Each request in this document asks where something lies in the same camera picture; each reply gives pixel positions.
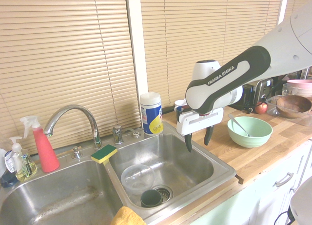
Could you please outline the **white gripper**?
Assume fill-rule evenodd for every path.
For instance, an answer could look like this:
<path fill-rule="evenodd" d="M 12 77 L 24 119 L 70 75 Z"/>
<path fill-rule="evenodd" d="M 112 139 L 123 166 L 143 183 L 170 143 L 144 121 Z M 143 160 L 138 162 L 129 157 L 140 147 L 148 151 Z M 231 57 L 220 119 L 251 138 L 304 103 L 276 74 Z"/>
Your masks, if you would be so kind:
<path fill-rule="evenodd" d="M 195 111 L 188 111 L 179 115 L 176 130 L 184 136 L 189 152 L 192 151 L 192 133 L 206 128 L 204 144 L 208 145 L 213 134 L 214 125 L 222 121 L 223 114 L 224 109 L 217 108 L 207 115 L 200 115 Z"/>

